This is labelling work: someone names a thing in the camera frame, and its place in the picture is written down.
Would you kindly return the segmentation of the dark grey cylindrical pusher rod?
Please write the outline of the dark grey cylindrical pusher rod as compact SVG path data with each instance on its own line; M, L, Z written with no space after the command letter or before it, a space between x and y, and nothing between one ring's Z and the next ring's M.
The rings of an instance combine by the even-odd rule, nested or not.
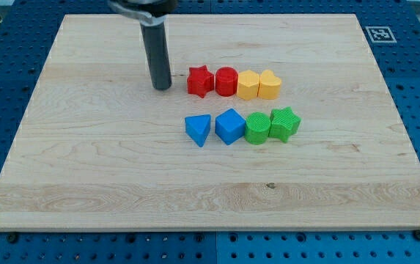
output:
M152 86L156 90L167 90L172 85L172 77L164 23L141 24L140 27Z

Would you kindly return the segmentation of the metal clamp tool mount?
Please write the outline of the metal clamp tool mount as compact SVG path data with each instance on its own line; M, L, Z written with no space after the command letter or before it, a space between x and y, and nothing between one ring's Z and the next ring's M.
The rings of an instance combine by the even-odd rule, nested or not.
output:
M178 0L108 0L114 12L138 20L144 26L157 26L173 12Z

